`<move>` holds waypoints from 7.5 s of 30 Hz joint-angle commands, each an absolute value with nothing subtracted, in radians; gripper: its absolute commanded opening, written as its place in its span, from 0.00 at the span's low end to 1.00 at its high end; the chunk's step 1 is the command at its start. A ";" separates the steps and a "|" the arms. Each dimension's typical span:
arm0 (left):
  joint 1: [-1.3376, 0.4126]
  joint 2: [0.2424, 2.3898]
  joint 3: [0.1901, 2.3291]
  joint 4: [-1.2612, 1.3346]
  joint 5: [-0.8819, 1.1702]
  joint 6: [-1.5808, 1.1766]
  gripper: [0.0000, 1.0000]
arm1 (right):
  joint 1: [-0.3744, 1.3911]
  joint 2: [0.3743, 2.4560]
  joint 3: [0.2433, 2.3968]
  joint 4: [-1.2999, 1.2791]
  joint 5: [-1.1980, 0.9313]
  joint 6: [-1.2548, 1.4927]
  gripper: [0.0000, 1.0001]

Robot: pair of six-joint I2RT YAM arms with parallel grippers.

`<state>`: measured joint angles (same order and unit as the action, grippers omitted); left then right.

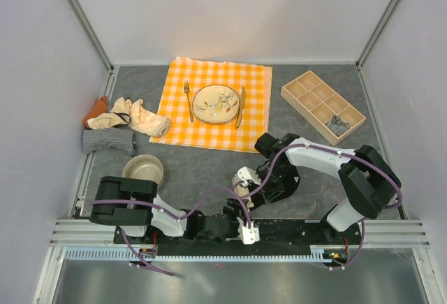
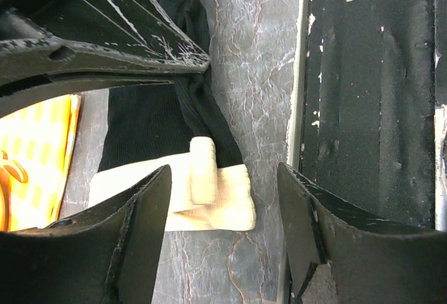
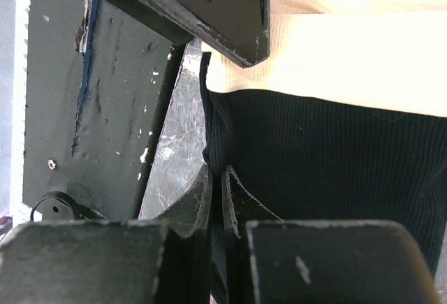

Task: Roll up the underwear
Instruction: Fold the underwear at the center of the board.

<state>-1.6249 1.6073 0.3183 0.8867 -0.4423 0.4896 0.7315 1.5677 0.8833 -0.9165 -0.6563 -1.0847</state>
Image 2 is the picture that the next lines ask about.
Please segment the black cream garment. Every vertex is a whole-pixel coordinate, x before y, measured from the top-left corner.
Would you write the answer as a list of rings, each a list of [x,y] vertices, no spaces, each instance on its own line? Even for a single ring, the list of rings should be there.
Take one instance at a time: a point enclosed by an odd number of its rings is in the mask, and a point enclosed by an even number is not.
[[[89,204],[132,187],[161,166],[172,173],[166,231],[249,231],[256,211],[249,172],[211,90],[212,73],[168,85],[118,87]]]

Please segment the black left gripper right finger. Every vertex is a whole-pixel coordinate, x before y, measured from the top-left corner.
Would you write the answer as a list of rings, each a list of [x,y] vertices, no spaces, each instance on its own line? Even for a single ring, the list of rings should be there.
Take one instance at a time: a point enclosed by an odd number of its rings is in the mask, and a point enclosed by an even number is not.
[[[340,303],[445,303],[446,233],[384,219],[277,169],[293,285],[301,296],[330,264]]]

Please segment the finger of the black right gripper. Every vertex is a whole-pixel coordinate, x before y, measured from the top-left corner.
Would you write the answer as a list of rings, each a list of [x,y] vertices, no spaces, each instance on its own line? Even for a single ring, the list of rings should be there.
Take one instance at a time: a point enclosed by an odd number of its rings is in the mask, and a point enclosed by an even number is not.
[[[200,73],[156,0],[1,0],[2,73]]]
[[[36,76],[1,86],[1,116],[66,94],[133,85],[170,84],[170,76]]]

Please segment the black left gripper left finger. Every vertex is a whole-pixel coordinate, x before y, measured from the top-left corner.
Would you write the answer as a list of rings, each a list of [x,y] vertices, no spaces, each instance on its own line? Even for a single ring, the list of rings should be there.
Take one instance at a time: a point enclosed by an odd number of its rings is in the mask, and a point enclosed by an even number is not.
[[[162,166],[44,229],[1,234],[2,303],[150,303],[170,202]]]

